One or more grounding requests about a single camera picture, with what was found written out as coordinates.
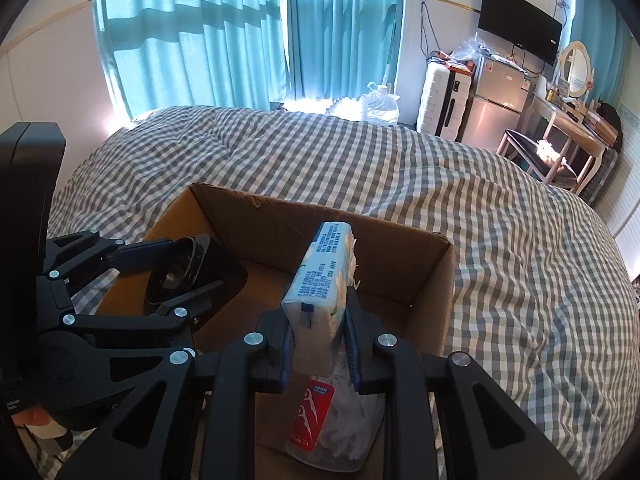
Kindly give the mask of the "person's left hand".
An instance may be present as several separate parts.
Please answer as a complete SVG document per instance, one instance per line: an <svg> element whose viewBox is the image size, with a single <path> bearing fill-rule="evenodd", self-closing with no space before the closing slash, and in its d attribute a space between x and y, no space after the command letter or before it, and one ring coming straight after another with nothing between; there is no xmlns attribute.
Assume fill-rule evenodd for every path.
<svg viewBox="0 0 640 480"><path fill-rule="evenodd" d="M67 429L56 422L41 406L36 405L12 416L15 426L25 426L35 437L50 440L63 437Z"/></svg>

